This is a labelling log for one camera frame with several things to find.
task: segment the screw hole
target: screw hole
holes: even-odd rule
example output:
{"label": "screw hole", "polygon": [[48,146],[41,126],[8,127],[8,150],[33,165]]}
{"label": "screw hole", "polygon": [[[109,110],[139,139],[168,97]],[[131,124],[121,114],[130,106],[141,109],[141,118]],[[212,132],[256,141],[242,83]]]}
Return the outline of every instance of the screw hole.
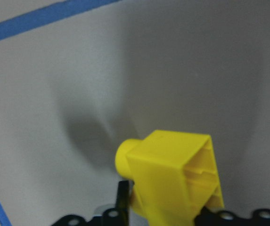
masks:
{"label": "screw hole", "polygon": [[220,217],[224,220],[233,220],[234,216],[231,213],[223,212],[220,213]]}
{"label": "screw hole", "polygon": [[260,216],[261,218],[270,219],[270,213],[267,212],[267,211],[261,211],[261,212],[259,213],[259,216]]}
{"label": "screw hole", "polygon": [[118,211],[115,211],[115,210],[112,210],[108,213],[109,217],[111,218],[115,218],[119,215],[119,212]]}
{"label": "screw hole", "polygon": [[73,218],[72,220],[69,220],[68,225],[69,226],[76,226],[79,224],[79,219]]}

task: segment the yellow plastic toy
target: yellow plastic toy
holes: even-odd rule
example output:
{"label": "yellow plastic toy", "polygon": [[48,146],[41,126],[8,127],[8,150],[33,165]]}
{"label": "yellow plastic toy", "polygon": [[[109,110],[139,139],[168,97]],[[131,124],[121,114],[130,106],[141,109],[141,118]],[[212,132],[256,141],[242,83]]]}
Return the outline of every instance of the yellow plastic toy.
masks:
{"label": "yellow plastic toy", "polygon": [[131,206],[150,226],[193,226],[204,206],[224,206],[209,135],[156,130],[124,141],[115,163],[135,182]]}

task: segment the gray floor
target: gray floor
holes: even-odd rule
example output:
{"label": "gray floor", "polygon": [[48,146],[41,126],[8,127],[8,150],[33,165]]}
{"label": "gray floor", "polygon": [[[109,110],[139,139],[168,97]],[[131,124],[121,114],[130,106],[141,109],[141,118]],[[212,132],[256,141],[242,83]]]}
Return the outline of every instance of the gray floor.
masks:
{"label": "gray floor", "polygon": [[[0,21],[46,1],[11,2]],[[226,208],[270,208],[270,0],[123,0],[0,41],[13,225],[89,219],[115,201],[119,143],[155,129],[211,134]]]}

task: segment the black metal bracket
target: black metal bracket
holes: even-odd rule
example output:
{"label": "black metal bracket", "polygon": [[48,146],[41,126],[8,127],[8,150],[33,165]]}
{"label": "black metal bracket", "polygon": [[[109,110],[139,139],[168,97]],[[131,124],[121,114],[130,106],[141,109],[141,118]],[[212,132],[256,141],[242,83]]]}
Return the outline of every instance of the black metal bracket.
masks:
{"label": "black metal bracket", "polygon": [[[97,213],[91,221],[77,215],[67,215],[52,226],[128,226],[129,225],[129,193],[128,181],[120,181],[116,203]],[[255,210],[252,218],[240,218],[233,212],[222,210],[216,213],[204,207],[195,218],[196,226],[270,226],[270,209]]]}

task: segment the yellow lego brick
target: yellow lego brick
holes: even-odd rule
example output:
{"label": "yellow lego brick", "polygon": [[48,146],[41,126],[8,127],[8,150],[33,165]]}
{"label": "yellow lego brick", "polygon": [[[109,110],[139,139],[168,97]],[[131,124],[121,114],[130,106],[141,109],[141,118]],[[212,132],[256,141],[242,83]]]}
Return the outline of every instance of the yellow lego brick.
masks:
{"label": "yellow lego brick", "polygon": [[204,206],[223,207],[209,135],[156,130],[124,141],[115,163],[135,182],[131,206],[150,226],[193,226]]}

